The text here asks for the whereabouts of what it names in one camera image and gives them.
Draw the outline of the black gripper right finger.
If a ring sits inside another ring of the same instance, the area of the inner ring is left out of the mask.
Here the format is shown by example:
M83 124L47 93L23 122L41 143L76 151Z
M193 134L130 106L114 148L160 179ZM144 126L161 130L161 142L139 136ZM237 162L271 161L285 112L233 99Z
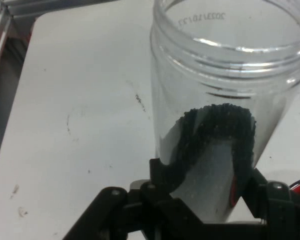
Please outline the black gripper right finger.
M288 186L268 181L254 169L242 197L261 223L236 224L237 240L300 240L300 180Z

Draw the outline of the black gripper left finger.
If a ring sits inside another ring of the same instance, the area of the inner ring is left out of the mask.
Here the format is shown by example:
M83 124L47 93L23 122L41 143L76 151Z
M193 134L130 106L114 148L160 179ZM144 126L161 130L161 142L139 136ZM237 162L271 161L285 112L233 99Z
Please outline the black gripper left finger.
M165 170L160 159L151 159L150 180L135 189L102 189L71 227L68 240L125 240L141 231L147 240L187 240L202 226L198 217L159 183Z

